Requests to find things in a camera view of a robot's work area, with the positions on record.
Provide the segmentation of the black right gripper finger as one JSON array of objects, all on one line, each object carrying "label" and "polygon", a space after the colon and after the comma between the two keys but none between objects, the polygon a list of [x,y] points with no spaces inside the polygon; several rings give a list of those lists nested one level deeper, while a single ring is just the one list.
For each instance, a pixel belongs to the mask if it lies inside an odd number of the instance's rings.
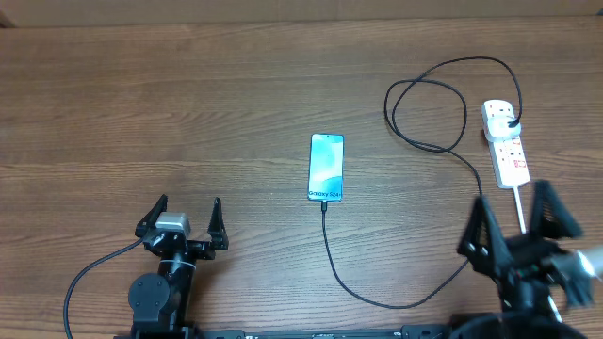
[{"label": "black right gripper finger", "polygon": [[474,200],[457,253],[464,256],[476,272],[490,278],[501,278],[513,265],[496,216],[483,195]]},{"label": "black right gripper finger", "polygon": [[534,183],[529,233],[555,240],[583,235],[579,224],[549,181]]}]

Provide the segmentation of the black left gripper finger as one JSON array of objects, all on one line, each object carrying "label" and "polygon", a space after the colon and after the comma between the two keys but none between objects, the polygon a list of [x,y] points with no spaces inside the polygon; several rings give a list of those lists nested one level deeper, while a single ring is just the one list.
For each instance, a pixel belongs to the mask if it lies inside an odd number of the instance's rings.
[{"label": "black left gripper finger", "polygon": [[163,212],[167,211],[167,205],[168,196],[166,194],[162,194],[158,201],[155,203],[154,207],[137,224],[135,229],[135,236],[138,238],[142,238],[150,230],[154,229],[159,216]]},{"label": "black left gripper finger", "polygon": [[210,243],[213,250],[228,250],[229,239],[223,222],[221,199],[218,197],[214,200],[207,233],[211,237]]}]

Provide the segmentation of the blue Galaxy smartphone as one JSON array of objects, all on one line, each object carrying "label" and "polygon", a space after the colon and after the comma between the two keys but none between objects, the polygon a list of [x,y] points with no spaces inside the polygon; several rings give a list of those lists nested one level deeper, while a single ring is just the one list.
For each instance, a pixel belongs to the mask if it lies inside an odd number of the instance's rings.
[{"label": "blue Galaxy smartphone", "polygon": [[340,202],[343,199],[343,135],[313,134],[310,141],[307,199]]}]

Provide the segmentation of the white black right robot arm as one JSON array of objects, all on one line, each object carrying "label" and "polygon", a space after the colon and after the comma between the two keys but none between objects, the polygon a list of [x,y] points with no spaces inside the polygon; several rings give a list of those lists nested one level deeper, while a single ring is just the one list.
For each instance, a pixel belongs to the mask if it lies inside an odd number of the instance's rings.
[{"label": "white black right robot arm", "polygon": [[579,338],[562,321],[550,289],[559,286],[567,307],[590,306],[594,281],[602,277],[602,249],[565,250],[559,242],[582,236],[549,181],[534,185],[529,228],[506,237],[483,196],[479,196],[457,252],[475,272],[497,287],[498,313],[464,315],[450,326],[451,338]]}]

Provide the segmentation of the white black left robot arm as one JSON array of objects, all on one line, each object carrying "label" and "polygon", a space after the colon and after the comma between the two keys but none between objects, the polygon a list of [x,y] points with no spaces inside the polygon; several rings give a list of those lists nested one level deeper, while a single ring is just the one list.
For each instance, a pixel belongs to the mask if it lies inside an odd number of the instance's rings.
[{"label": "white black left robot arm", "polygon": [[137,224],[135,236],[144,249],[159,258],[156,273],[136,278],[128,292],[133,310],[132,338],[201,338],[201,330],[187,321],[197,263],[229,248],[219,198],[213,202],[208,241],[191,240],[187,214],[167,210],[162,195]]}]

